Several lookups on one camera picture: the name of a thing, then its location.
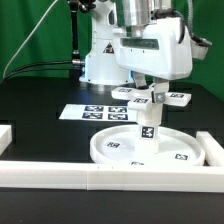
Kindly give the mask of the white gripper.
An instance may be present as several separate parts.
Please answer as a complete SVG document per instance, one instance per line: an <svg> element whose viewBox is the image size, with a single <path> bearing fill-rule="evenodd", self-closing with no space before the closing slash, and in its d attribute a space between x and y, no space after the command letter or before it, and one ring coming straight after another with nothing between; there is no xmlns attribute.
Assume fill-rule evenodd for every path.
<svg viewBox="0 0 224 224"><path fill-rule="evenodd" d="M141 38L127 37L124 28L113 29L113 49L118 65L132 70L137 89L147 89L145 75L153 79L155 103L164 103L169 81L188 77L192 53L188 30L181 43L181 18L158 19L144 28Z"/></svg>

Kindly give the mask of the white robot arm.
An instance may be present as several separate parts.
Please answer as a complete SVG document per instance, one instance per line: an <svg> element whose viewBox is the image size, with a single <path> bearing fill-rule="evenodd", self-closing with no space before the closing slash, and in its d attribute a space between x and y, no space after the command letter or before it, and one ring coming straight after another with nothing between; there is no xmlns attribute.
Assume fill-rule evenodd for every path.
<svg viewBox="0 0 224 224"><path fill-rule="evenodd" d="M96 0L82 82L145 90L147 75L167 85L191 71L191 37L171 0Z"/></svg>

